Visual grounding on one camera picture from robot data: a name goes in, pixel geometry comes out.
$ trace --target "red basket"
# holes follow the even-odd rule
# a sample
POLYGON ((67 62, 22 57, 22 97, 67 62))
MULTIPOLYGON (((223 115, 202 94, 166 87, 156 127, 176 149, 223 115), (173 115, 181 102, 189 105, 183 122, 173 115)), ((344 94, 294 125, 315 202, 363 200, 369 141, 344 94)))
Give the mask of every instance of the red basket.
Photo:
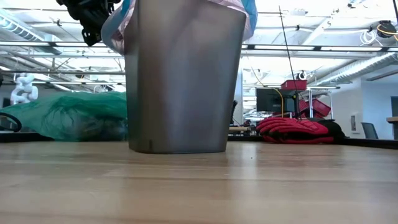
POLYGON ((305 111, 306 109, 309 109, 309 107, 310 107, 310 104, 308 102, 306 102, 305 100, 300 100, 298 102, 298 108, 299 108, 300 113, 305 111))
POLYGON ((306 80, 286 80, 286 82, 281 84, 281 89, 283 90, 306 90, 307 81, 306 80))
POLYGON ((312 101, 312 107, 315 111, 317 111, 318 114, 326 117, 330 113, 330 107, 324 103, 322 103, 319 100, 313 100, 312 101))

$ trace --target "table surface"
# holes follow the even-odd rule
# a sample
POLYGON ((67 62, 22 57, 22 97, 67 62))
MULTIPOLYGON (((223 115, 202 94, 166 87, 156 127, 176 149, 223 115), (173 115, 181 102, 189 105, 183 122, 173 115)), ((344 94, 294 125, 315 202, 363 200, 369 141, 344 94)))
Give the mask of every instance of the table surface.
POLYGON ((389 122, 389 123, 398 123, 398 117, 387 118, 387 122, 389 122))
POLYGON ((394 223, 398 151, 231 142, 148 155, 125 142, 0 144, 1 223, 394 223))

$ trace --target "trash can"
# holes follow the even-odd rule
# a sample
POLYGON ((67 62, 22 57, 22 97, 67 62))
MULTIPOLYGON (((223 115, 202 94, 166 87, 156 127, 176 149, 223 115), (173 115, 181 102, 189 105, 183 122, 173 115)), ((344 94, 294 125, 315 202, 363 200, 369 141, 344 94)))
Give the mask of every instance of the trash can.
POLYGON ((224 152, 246 15, 208 0, 139 0, 124 33, 129 147, 224 152))

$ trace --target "office chair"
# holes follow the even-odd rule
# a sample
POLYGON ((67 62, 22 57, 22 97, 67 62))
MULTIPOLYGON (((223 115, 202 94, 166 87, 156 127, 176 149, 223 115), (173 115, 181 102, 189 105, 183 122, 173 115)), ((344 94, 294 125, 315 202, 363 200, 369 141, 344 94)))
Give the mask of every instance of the office chair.
POLYGON ((377 136, 376 129, 372 123, 364 123, 362 122, 363 131, 365 132, 366 139, 379 139, 377 136))

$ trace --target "green plastic bag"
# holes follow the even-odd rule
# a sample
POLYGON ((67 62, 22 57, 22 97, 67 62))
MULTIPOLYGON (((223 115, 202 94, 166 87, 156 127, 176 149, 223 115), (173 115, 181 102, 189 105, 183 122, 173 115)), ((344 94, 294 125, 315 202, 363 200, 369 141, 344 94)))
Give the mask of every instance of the green plastic bag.
POLYGON ((22 127, 59 141, 122 141, 127 138, 126 94, 63 92, 0 112, 22 127))

